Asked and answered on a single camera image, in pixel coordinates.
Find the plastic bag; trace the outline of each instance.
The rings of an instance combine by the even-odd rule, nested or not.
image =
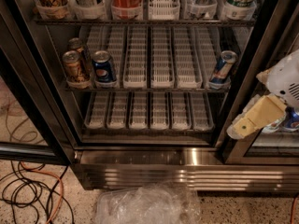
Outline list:
[[[200,217],[196,192],[169,183],[105,192],[96,224],[193,224]]]

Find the white plastic rack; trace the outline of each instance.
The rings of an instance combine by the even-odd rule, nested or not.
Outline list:
[[[107,127],[122,129],[126,127],[128,92],[112,92],[107,113]]]
[[[241,52],[245,50],[247,42],[249,41],[250,30],[249,27],[233,27],[232,28],[235,34],[235,39],[237,45],[240,47]]]
[[[150,96],[150,128],[153,130],[169,129],[168,94],[153,92]]]
[[[132,93],[129,128],[133,130],[148,128],[148,93],[145,91]]]
[[[109,104],[109,92],[94,92],[91,96],[85,126],[89,129],[101,129],[106,125],[107,107]]]
[[[120,87],[124,36],[124,27],[94,26],[92,27],[87,40],[87,46],[92,56],[99,49],[105,49],[111,54],[117,77],[116,84],[113,86],[115,88]],[[101,87],[101,84],[96,81],[95,85]]]
[[[163,27],[152,27],[150,85],[152,88],[173,88],[174,83],[171,30]]]
[[[214,84],[209,82],[217,59],[221,54],[220,38],[217,28],[196,27],[194,28],[196,35],[197,54],[200,63],[203,66],[203,72],[206,77],[206,87],[214,90],[226,89],[230,86],[231,80],[228,78],[224,84]]]
[[[109,27],[109,36],[106,42],[106,49],[111,54],[116,74],[116,84],[115,88],[120,87],[121,81],[121,67],[123,60],[123,50],[124,50],[124,36],[125,28],[123,27]]]
[[[198,131],[211,130],[214,124],[206,93],[191,92],[190,107],[192,128]]]
[[[103,28],[103,26],[93,26],[91,28],[91,31],[89,32],[86,45],[92,56],[97,50],[101,48],[102,44],[104,43],[104,41],[102,41]]]
[[[179,0],[149,0],[150,20],[178,20]]]
[[[147,88],[148,28],[131,27],[123,73],[124,88]]]
[[[214,127],[206,93],[135,91],[131,93],[130,104],[128,101],[129,92],[94,92],[85,126],[91,130],[151,128],[197,132],[207,132]]]
[[[171,93],[172,129],[189,130],[192,126],[188,93]]]
[[[203,83],[199,68],[193,28],[174,28],[174,61],[178,88],[200,88]]]

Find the black cable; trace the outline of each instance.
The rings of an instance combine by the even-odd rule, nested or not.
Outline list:
[[[9,104],[8,108],[7,108],[7,114],[6,114],[6,128],[7,128],[7,131],[9,133],[9,142],[12,142],[13,139],[19,141],[19,142],[26,142],[26,143],[30,143],[30,142],[33,142],[35,139],[37,139],[38,137],[38,132],[37,131],[30,131],[30,132],[27,132],[25,133],[21,138],[17,138],[14,136],[14,133],[16,131],[19,130],[19,128],[29,120],[29,118],[26,118],[25,120],[23,120],[21,123],[19,123],[14,129],[13,131],[11,132],[10,129],[8,128],[8,112],[9,112],[9,108],[10,108],[11,104]],[[35,136],[32,137],[31,139],[28,139],[28,140],[25,140],[25,137],[27,137],[28,135],[30,134],[34,134]],[[38,140],[37,142],[35,142],[34,144],[38,144],[40,142],[44,141],[44,139],[41,139],[41,140]]]
[[[52,204],[53,204],[53,194],[56,195],[60,195],[60,193],[58,193],[57,191],[55,191],[55,188],[58,185],[58,181],[55,183],[55,185],[50,189],[45,183],[43,182],[39,182],[39,181],[34,181],[28,177],[25,177],[23,175],[23,173],[26,172],[33,172],[34,170],[41,170],[42,168],[45,167],[45,164],[42,164],[36,168],[30,168],[30,169],[24,169],[24,167],[22,167],[21,163],[18,163],[18,170],[16,170],[16,168],[14,167],[13,162],[11,162],[11,168],[13,170],[12,173],[3,176],[0,179],[0,182],[2,182],[3,180],[5,180],[6,178],[11,178],[12,175],[16,176],[16,179],[12,180],[11,182],[9,182],[3,189],[2,191],[2,198],[0,198],[0,201],[3,201],[7,204],[9,204],[11,206],[12,209],[12,215],[13,215],[13,220],[14,223],[17,223],[17,219],[16,219],[16,213],[15,213],[15,208],[26,208],[26,207],[31,207],[35,210],[36,212],[36,221],[35,223],[38,222],[39,220],[39,211],[35,206],[35,203],[39,203],[41,205],[41,207],[43,208],[43,211],[45,212],[47,219],[50,216],[50,213],[52,211]],[[61,174],[60,178],[62,179],[67,171],[68,167],[65,167],[63,173]],[[10,199],[6,198],[6,194],[7,194],[7,190],[13,185],[13,187],[15,187],[15,183],[16,182],[22,182],[18,187],[16,187],[14,189],[14,191],[12,192]],[[34,197],[32,200],[26,202],[26,203],[21,203],[21,202],[17,202],[18,200],[18,196],[20,194],[20,192],[25,188],[25,187],[29,187],[31,189],[31,191],[34,194]],[[47,203],[46,205],[44,205],[41,201],[40,198],[42,196],[42,194],[44,193],[43,190],[46,190],[49,192],[49,196],[47,199]],[[69,204],[69,202],[67,201],[67,199],[65,197],[62,197],[63,201],[66,202],[70,212],[71,212],[71,223],[75,223],[74,222],[74,213],[73,213],[73,209],[71,207],[71,205]]]

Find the refrigerator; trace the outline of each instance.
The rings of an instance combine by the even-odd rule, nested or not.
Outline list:
[[[1,159],[70,165],[85,189],[297,190],[297,131],[234,140],[226,130],[253,95],[267,93],[256,75],[297,48],[298,0],[254,0],[244,20],[222,18],[223,0],[195,15],[187,0],[172,0],[170,15],[142,0],[132,20],[112,0],[96,19],[99,7],[88,13],[68,1],[57,18],[38,0],[0,0],[0,75],[44,139],[2,141]],[[84,89],[72,83],[63,55],[73,37],[91,55],[111,54],[113,87],[96,82],[91,62]],[[227,46],[238,59],[215,85]]]

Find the metal vent grille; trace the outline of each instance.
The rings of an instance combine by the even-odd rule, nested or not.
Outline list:
[[[289,87],[290,94],[299,101],[299,84],[291,84]]]

